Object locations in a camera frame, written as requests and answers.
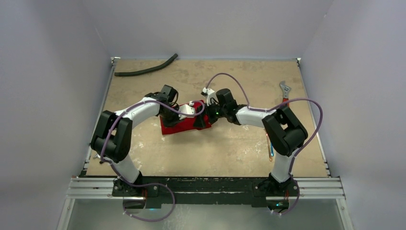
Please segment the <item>red cloth napkin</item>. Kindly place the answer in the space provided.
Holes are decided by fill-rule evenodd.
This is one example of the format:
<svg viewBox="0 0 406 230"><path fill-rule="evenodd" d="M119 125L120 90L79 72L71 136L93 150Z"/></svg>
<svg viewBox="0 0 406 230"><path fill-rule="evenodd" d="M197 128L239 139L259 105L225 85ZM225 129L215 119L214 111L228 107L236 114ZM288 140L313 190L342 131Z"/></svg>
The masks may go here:
<svg viewBox="0 0 406 230"><path fill-rule="evenodd" d="M203 130L212 127L212 124L209 121L209 116L207 115L207 105L203 100L199 102L194 102L194 108L196 113L202 111L203 104L204 110L201 114L183 120L179 119L179 113L174 112L174 110L179 112L179 105L173 105L169 109L169 105L160 106L159 118L161 124L161 133L162 135L171 135L180 132L192 131L192 130Z"/></svg>

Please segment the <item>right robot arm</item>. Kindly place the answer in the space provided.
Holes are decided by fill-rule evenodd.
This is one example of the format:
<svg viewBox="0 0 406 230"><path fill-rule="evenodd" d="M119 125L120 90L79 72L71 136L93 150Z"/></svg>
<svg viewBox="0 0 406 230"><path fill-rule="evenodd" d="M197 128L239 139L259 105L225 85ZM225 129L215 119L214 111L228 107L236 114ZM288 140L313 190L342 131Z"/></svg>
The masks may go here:
<svg viewBox="0 0 406 230"><path fill-rule="evenodd" d="M227 88L214 91L203 88L206 96L204 106L197 108L198 116L193 123L195 128L204 128L225 118L235 125L247 125L265 129L275 151L276 160L270 173L269 189L275 195L287 190L290 179L293 154L304 145L308 132L293 111L286 105L278 109L249 108L245 104L237 104L231 91Z"/></svg>

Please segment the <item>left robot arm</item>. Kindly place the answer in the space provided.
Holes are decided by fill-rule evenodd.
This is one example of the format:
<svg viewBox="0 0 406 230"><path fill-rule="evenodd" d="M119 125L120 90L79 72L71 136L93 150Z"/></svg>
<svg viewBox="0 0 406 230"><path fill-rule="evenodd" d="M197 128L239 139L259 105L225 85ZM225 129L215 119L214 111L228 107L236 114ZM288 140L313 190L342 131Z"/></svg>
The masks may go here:
<svg viewBox="0 0 406 230"><path fill-rule="evenodd" d="M139 195L143 189L143 183L138 180L141 172L129 156L132 130L153 116L159 116L170 127L178 124L178 96L176 89L164 85L161 91L146 94L128 108L116 112L105 110L99 117L90 147L99 154L102 162L110 164L119 179L125 182L124 190L131 196Z"/></svg>

